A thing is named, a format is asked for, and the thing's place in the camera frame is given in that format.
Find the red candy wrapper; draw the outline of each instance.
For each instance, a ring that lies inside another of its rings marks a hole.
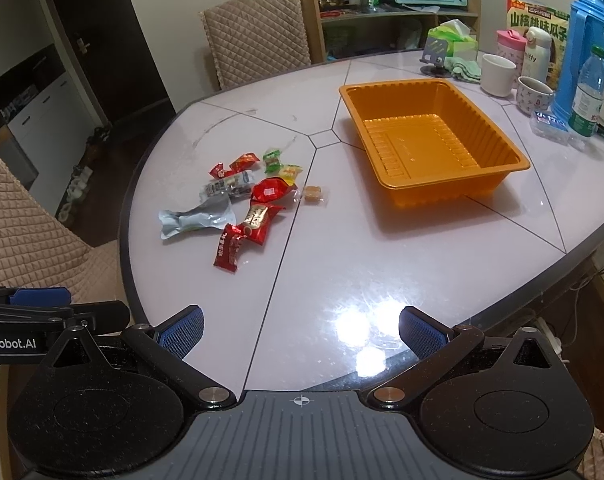
[[[242,233],[240,226],[226,224],[220,237],[220,243],[217,246],[217,255],[213,265],[223,269],[236,272],[237,270],[237,252],[246,236]]]
[[[262,204],[259,202],[251,201],[251,208],[246,213],[244,222],[239,224],[237,227],[242,229],[242,234],[245,235],[250,241],[255,242],[258,245],[264,245],[266,235],[271,225],[273,217],[284,207],[273,204]]]
[[[242,171],[248,170],[256,162],[259,162],[259,158],[255,153],[244,153],[231,163],[230,170],[225,170],[224,164],[218,162],[208,174],[213,178],[224,178],[236,173],[242,173]]]
[[[273,202],[282,198],[286,193],[295,189],[295,186],[289,186],[278,176],[265,178],[259,184],[253,187],[251,200],[255,202]]]

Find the green bottle cap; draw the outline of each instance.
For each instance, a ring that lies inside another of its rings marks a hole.
[[[593,45],[593,47],[590,49],[590,51],[595,54],[596,56],[601,57],[602,59],[604,59],[604,49],[601,48],[600,46],[597,45]]]

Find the doorway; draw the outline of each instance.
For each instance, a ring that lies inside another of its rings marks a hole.
[[[51,1],[110,123],[157,105],[171,107],[131,0]]]

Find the white thermos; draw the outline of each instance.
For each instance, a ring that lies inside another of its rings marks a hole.
[[[541,28],[531,27],[526,33],[526,50],[524,51],[524,67],[522,76],[532,77],[546,83],[550,65],[550,48],[552,37]]]

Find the quilted chair cover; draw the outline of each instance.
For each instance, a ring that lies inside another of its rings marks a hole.
[[[2,160],[0,285],[65,286],[74,303],[125,301],[117,242],[85,244],[35,202]]]
[[[578,471],[586,480],[604,480],[604,433],[595,430]]]
[[[199,15],[222,89],[311,64],[300,0],[230,0]]]

